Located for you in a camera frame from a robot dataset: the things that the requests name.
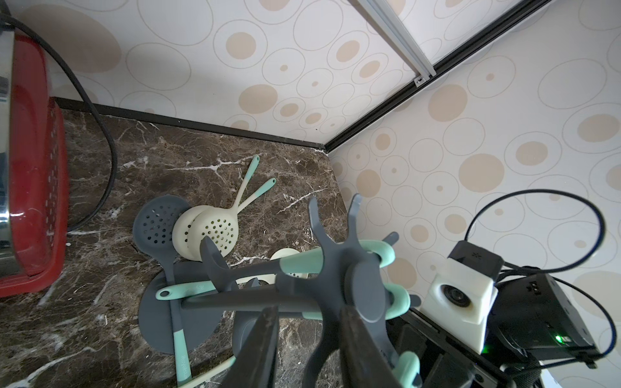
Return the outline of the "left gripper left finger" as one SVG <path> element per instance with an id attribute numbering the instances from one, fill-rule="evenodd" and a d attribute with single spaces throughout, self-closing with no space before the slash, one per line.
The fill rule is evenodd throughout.
<path id="1" fill-rule="evenodd" d="M 221 387 L 274 387 L 278 334 L 278 308 L 266 307 Z"/>

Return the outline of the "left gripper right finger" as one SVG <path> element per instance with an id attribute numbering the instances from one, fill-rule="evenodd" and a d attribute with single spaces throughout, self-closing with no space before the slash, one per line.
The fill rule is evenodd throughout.
<path id="1" fill-rule="evenodd" d="M 341 308 L 339 350 L 344 387 L 400 387 L 354 307 Z"/>

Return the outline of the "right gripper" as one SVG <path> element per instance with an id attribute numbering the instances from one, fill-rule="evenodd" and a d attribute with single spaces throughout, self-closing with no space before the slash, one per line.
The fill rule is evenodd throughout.
<path id="1" fill-rule="evenodd" d="M 509 376 L 418 310 L 387 322 L 397 352 L 420 359 L 423 387 L 508 387 Z"/>

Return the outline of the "grey skimmer front side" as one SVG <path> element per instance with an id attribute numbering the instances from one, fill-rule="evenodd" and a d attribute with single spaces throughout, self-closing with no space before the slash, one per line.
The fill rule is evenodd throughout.
<path id="1" fill-rule="evenodd" d="M 409 292 L 402 286 L 392 283 L 384 283 L 387 296 L 387 310 L 385 320 L 390 320 L 405 314 L 410 306 Z M 258 311 L 236 311 L 234 315 L 232 348 L 237 357 L 244 342 L 260 316 Z M 309 320 L 322 320 L 320 312 L 281 312 L 280 318 L 300 318 Z"/>

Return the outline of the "grey utensil rack stand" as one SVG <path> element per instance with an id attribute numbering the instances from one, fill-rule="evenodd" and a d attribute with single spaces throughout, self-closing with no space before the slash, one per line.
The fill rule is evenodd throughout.
<path id="1" fill-rule="evenodd" d="M 387 334 L 386 289 L 380 271 L 379 255 L 366 252 L 357 237 L 357 215 L 361 197 L 355 196 L 349 207 L 348 236 L 343 242 L 333 241 L 320 221 L 316 200 L 309 202 L 311 230 L 323 252 L 323 268 L 318 274 L 278 273 L 274 284 L 256 277 L 245 284 L 226 279 L 214 281 L 216 290 L 180 301 L 184 335 L 188 352 L 203 344 L 213 334 L 225 311 L 258 311 L 277 307 L 281 312 L 320 312 L 322 334 L 310 355 L 302 385 L 315 386 L 320 372 L 334 352 L 339 350 L 341 308 L 354 307 L 362 318 L 377 349 L 391 369 L 396 368 L 399 356 Z M 204 238 L 200 245 L 202 261 L 174 262 L 176 284 L 208 281 L 208 275 L 226 264 L 216 245 Z M 160 301 L 155 293 L 168 287 L 163 269 L 147 286 L 139 307 L 138 323 L 144 340 L 154 349 L 174 355 L 169 301 Z M 202 378 L 194 378 L 181 387 L 194 387 Z"/>

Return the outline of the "grey skimmer teal handle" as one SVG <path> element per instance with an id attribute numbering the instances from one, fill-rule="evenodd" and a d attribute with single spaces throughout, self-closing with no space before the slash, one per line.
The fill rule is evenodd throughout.
<path id="1" fill-rule="evenodd" d="M 372 252 L 380 257 L 380 268 L 384 268 L 394 262 L 396 254 L 392 246 L 382 240 L 360 240 L 359 244 L 366 252 Z M 294 253 L 281 259 L 270 260 L 243 268 L 224 268 L 208 275 L 208 281 L 200 281 L 196 284 L 195 294 L 201 294 L 216 290 L 214 281 L 226 279 L 236 282 L 239 279 L 249 280 L 256 276 L 277 275 L 278 273 L 310 273 L 318 274 L 323 268 L 323 252 L 320 247 L 306 252 Z"/>

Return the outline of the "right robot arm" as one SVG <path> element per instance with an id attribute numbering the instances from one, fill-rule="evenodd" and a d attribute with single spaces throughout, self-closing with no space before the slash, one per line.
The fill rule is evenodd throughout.
<path id="1" fill-rule="evenodd" d="M 399 350 L 420 360 L 415 387 L 538 387 L 541 373 L 558 366 L 582 363 L 590 369 L 615 348 L 618 332 L 600 352 L 582 317 L 561 289 L 556 273 L 587 262 L 603 245 L 606 222 L 589 200 L 568 198 L 591 208 L 598 219 L 593 247 L 578 261 L 561 268 L 519 267 L 505 262 L 496 279 L 499 293 L 486 321 L 487 341 L 480 352 L 465 339 L 441 326 L 439 319 L 420 310 L 393 318 L 388 333 Z"/>

